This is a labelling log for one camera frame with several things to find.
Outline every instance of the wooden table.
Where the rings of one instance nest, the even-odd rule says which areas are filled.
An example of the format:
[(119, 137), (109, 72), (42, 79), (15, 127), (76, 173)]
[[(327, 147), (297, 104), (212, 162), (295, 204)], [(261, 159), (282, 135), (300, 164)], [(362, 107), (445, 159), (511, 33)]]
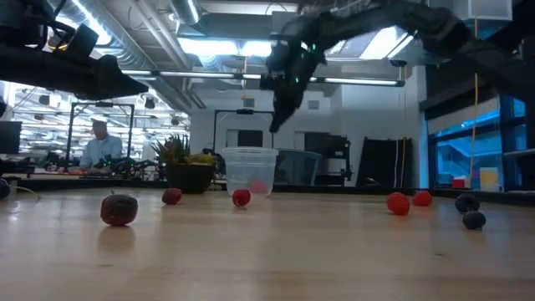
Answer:
[(391, 216), (383, 196), (274, 194), (235, 209), (225, 192), (162, 206), (131, 227), (99, 217), (106, 190), (0, 204), (0, 299), (533, 300), (535, 211), (483, 204), (464, 229), (451, 200)]

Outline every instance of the black panel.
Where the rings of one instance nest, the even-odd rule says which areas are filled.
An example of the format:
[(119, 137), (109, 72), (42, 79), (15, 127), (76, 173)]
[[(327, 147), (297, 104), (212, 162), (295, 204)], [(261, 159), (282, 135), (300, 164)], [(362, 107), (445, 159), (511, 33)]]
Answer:
[(377, 181), (383, 187), (411, 186), (413, 174), (411, 144), (411, 140), (405, 140), (404, 143), (403, 140), (364, 138), (357, 186), (365, 186), (368, 178)]
[(0, 154), (18, 154), (22, 122), (0, 121)]
[(237, 145), (263, 147), (263, 135), (261, 130), (239, 130), (237, 132)]

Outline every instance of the monitor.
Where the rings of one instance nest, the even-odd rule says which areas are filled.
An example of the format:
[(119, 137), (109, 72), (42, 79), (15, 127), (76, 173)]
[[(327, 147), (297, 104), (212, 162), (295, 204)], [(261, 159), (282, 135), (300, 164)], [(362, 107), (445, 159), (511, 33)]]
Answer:
[(0, 121), (0, 154), (16, 155), (20, 146), (20, 132), (23, 123)]

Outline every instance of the man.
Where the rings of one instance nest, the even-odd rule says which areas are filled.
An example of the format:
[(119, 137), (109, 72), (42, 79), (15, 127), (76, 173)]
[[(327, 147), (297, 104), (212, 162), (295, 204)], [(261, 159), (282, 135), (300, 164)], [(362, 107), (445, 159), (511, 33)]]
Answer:
[(80, 159), (80, 169), (82, 170), (92, 168), (106, 155), (111, 155), (114, 159), (121, 157), (123, 143), (119, 137), (108, 134), (108, 128), (104, 121), (93, 123), (93, 133), (95, 138), (87, 144)]

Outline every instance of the clear plastic container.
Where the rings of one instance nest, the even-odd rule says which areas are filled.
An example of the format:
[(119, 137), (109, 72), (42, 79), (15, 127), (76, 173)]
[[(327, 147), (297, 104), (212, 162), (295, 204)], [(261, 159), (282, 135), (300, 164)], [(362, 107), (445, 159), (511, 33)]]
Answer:
[(227, 167), (227, 191), (248, 189), (269, 196), (273, 190), (278, 150), (262, 147), (227, 147), (223, 158)]

